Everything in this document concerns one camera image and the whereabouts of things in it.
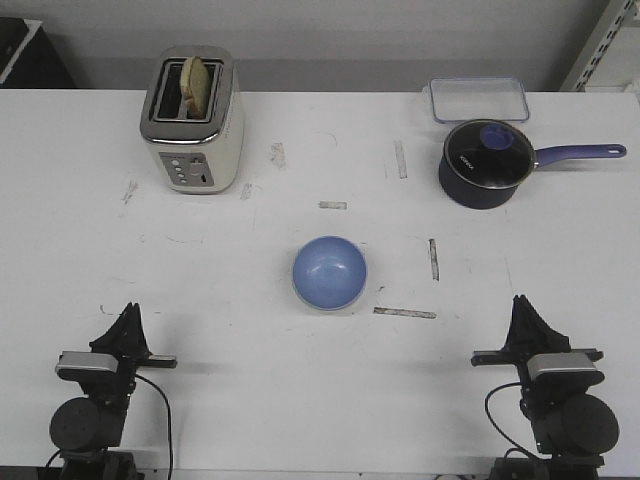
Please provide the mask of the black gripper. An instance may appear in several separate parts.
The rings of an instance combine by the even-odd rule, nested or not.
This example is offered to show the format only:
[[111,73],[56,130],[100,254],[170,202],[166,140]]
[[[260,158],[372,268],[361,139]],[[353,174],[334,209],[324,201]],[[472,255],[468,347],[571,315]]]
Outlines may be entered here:
[[490,401],[502,390],[518,388],[520,411],[536,440],[601,440],[603,401],[589,389],[603,382],[596,366],[602,359],[598,349],[572,348],[569,337],[551,328],[525,295],[516,295],[504,346],[475,351],[471,364],[516,369],[516,382],[494,388],[484,400],[490,424],[504,439],[511,436],[496,422]]
[[[131,316],[132,338],[125,339],[129,332]],[[89,348],[93,353],[110,354],[119,362],[116,373],[80,371],[77,382],[83,392],[104,406],[129,405],[130,396],[136,388],[136,374],[140,368],[177,367],[175,355],[155,355],[148,349],[138,303],[129,302],[102,339],[90,342]]]

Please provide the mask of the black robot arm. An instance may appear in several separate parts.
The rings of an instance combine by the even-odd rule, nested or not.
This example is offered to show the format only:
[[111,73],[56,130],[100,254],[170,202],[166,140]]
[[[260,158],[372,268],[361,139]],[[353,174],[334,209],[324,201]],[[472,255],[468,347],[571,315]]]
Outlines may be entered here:
[[49,436],[63,460],[61,479],[143,479],[134,454],[119,451],[130,400],[142,381],[161,396],[167,419],[168,469],[174,471],[172,412],[164,391],[140,375],[141,368],[174,369],[174,356],[153,354],[147,345],[141,310],[128,303],[111,327],[89,343],[87,352],[65,350],[55,366],[64,381],[79,384],[83,395],[57,408]]
[[[471,365],[515,367],[518,380],[490,390],[484,412],[490,424],[510,444],[495,459],[491,479],[597,479],[602,455],[620,435],[613,410],[588,390],[605,379],[596,367],[604,353],[574,349],[569,337],[551,328],[525,295],[513,298],[511,320],[503,347],[475,351]],[[501,429],[489,402],[507,388],[520,391],[519,409],[529,421],[536,445],[532,452]]]

